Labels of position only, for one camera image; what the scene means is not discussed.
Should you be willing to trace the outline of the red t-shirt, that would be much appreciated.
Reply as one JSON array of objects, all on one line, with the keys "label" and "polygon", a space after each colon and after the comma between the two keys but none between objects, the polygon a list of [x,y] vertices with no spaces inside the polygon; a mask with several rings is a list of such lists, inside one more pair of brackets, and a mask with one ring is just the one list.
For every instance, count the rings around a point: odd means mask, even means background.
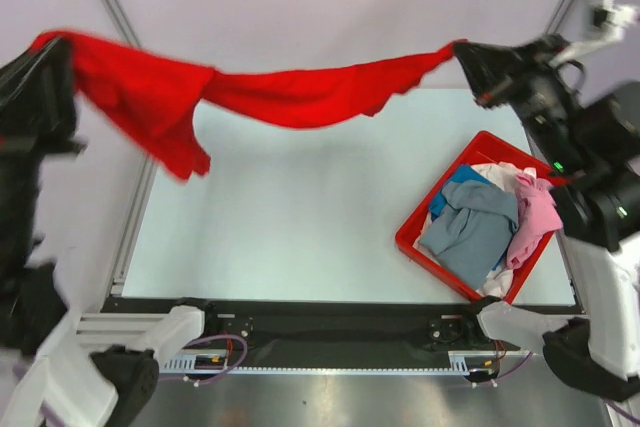
[{"label": "red t-shirt", "polygon": [[279,127],[328,127],[376,115],[393,95],[417,87],[454,56],[448,43],[434,52],[345,67],[228,73],[70,30],[45,31],[29,49],[57,37],[71,44],[75,90],[183,181],[210,170],[193,126],[201,101]]}]

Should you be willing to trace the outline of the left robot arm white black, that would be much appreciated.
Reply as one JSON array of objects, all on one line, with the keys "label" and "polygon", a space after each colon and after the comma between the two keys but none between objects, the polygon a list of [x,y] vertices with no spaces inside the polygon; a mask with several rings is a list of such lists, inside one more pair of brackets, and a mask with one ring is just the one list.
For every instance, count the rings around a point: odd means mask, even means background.
[{"label": "left robot arm white black", "polygon": [[72,47],[61,37],[1,70],[1,345],[20,353],[23,371],[5,426],[128,426],[163,364],[221,334],[209,304],[186,299],[137,338],[88,351],[77,336],[80,315],[56,287],[55,263],[30,262],[41,164],[85,147],[75,136],[72,80]]}]

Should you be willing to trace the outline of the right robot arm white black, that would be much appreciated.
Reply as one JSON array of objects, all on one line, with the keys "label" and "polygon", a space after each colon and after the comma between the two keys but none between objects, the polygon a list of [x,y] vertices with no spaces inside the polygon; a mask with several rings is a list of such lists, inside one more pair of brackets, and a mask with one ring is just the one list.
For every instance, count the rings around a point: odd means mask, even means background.
[{"label": "right robot arm white black", "polygon": [[453,45],[475,102],[510,106],[562,184],[552,189],[580,253],[586,314],[556,327],[534,317],[542,355],[567,386],[616,402],[639,391],[639,84],[621,82],[588,106],[561,78],[569,42],[545,35],[506,47]]}]

